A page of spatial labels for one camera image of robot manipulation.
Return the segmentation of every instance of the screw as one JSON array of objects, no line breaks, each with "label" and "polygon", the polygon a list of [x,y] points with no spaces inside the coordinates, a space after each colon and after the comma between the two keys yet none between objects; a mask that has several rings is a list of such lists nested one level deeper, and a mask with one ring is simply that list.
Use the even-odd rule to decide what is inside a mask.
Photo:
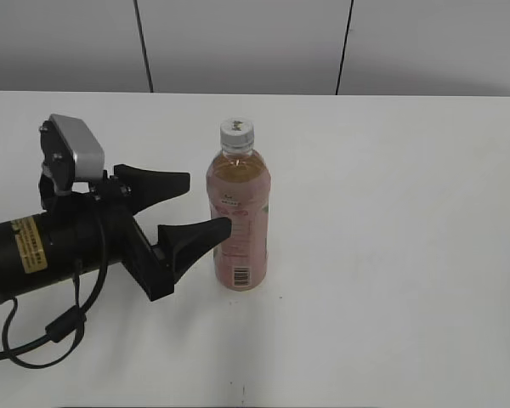
[{"label": "screw", "polygon": [[132,192],[132,189],[130,187],[128,187],[127,185],[122,185],[121,186],[121,193],[124,196],[130,196],[131,192]]}]

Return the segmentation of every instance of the black cable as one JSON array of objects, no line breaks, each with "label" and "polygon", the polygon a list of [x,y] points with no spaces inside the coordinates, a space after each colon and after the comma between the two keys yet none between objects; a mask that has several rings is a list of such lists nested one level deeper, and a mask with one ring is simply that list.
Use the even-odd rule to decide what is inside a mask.
[{"label": "black cable", "polygon": [[104,287],[105,278],[108,275],[108,263],[110,262],[109,257],[110,254],[108,252],[108,240],[106,237],[104,224],[102,223],[102,218],[99,215],[98,209],[96,208],[94,201],[92,199],[87,200],[88,205],[93,209],[94,221],[96,222],[99,228],[100,235],[100,266],[99,266],[99,274],[96,278],[96,282],[94,282],[94,287],[91,293],[88,295],[87,300],[81,307],[83,313],[87,313],[89,309],[93,306],[100,292],[102,292],[102,288]]},{"label": "black cable", "polygon": [[335,95],[338,95],[338,92],[340,92],[340,82],[342,81],[343,62],[346,59],[346,46],[348,45],[349,26],[351,25],[351,14],[354,11],[354,0],[350,0],[350,1],[351,1],[351,3],[349,4],[348,24],[346,25],[346,33],[343,38],[342,58],[340,59],[340,71],[338,72],[337,90],[334,93]]},{"label": "black cable", "polygon": [[[38,338],[28,344],[25,344],[18,348],[10,348],[10,346],[9,346],[9,328],[11,326],[11,322],[12,322],[15,314],[17,313],[17,309],[19,308],[19,302],[18,302],[17,298],[13,297],[11,300],[14,303],[14,307],[12,308],[11,312],[9,312],[9,315],[8,315],[6,321],[4,322],[3,329],[2,329],[3,352],[0,352],[0,360],[9,359],[18,366],[22,366],[22,367],[30,368],[30,369],[47,368],[47,367],[59,364],[62,360],[64,360],[66,357],[68,357],[71,354],[71,352],[74,351],[74,349],[82,341],[83,336],[85,334],[84,314],[87,313],[87,311],[93,306],[94,302],[96,301],[100,292],[102,291],[102,288],[104,287],[105,278],[106,278],[107,272],[108,272],[108,262],[109,262],[107,237],[106,237],[104,225],[102,223],[102,219],[99,215],[98,209],[94,205],[93,199],[88,198],[87,203],[93,210],[95,222],[99,229],[100,253],[101,253],[100,266],[99,266],[99,274],[98,274],[97,280],[94,284],[93,290],[89,294],[88,299],[85,301],[83,306],[80,306],[80,303],[79,303],[79,294],[80,294],[79,272],[76,271],[72,278],[73,282],[74,282],[76,305],[74,306],[74,308],[68,310],[65,313],[65,315],[69,314],[69,312],[73,312],[73,313],[70,313],[70,316],[72,316],[72,314],[74,314],[74,317],[77,317],[79,320],[78,320],[78,324],[75,327],[76,334],[74,336],[74,340],[72,342],[70,349],[64,355],[62,355],[60,358],[58,358],[57,360],[52,361],[47,364],[43,364],[43,365],[34,365],[34,364],[26,363],[25,361],[19,359],[17,357],[18,355],[28,353],[34,349],[38,349],[39,347],[43,346],[44,344],[49,343],[50,341],[53,341],[53,339],[52,339],[52,336],[50,335],[50,333],[47,332],[45,335],[41,336],[40,338]],[[62,318],[63,316],[64,315],[61,315],[53,323],[60,320],[60,318]]]},{"label": "black cable", "polygon": [[[38,348],[42,347],[43,345],[49,343],[50,341],[51,341],[51,339],[48,338],[48,336],[46,334],[44,334],[43,336],[41,336],[40,338],[37,338],[33,342],[27,343],[27,344],[25,344],[23,346],[19,346],[17,348],[12,348],[11,349],[11,353],[14,354],[14,355],[20,355],[20,354],[24,354],[24,353],[29,353],[32,350],[35,350],[35,349],[38,349]],[[6,360],[7,358],[8,357],[4,354],[4,352],[0,351],[0,361],[1,360]]]},{"label": "black cable", "polygon": [[153,94],[153,79],[151,78],[150,61],[147,58],[147,49],[145,48],[144,29],[142,28],[142,19],[139,16],[138,0],[133,0],[134,12],[136,13],[136,24],[138,25],[139,41],[142,45],[142,55],[144,57],[145,75],[147,76],[147,83],[150,87],[150,92]]}]

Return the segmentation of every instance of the barcode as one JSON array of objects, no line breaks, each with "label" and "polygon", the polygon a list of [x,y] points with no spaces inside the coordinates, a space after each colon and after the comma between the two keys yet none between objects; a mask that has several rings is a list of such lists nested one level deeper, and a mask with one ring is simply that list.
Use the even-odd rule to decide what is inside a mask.
[{"label": "barcode", "polygon": [[235,286],[249,286],[250,270],[247,266],[236,266],[235,271]]}]

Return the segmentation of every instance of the black cylinder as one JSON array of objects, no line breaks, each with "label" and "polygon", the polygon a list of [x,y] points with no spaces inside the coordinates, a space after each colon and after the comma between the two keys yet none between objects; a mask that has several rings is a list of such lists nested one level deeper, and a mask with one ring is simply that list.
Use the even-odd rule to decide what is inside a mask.
[{"label": "black cylinder", "polygon": [[[100,234],[90,212],[35,214],[0,224],[0,303],[99,267]],[[115,262],[113,252],[110,263]]]}]

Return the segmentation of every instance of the white wall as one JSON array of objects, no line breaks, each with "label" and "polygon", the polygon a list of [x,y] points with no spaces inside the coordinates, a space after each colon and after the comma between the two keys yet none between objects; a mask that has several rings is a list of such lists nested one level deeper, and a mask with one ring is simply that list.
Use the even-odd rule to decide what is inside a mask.
[{"label": "white wall", "polygon": [[145,92],[131,0],[0,0],[0,89]]},{"label": "white wall", "polygon": [[349,0],[140,0],[156,91],[333,94]]},{"label": "white wall", "polygon": [[510,0],[358,0],[341,94],[510,95]]},{"label": "white wall", "polygon": [[[349,0],[139,0],[157,92],[333,94]],[[510,0],[357,0],[341,94],[510,95]],[[132,0],[0,0],[0,89],[147,92]]]}]

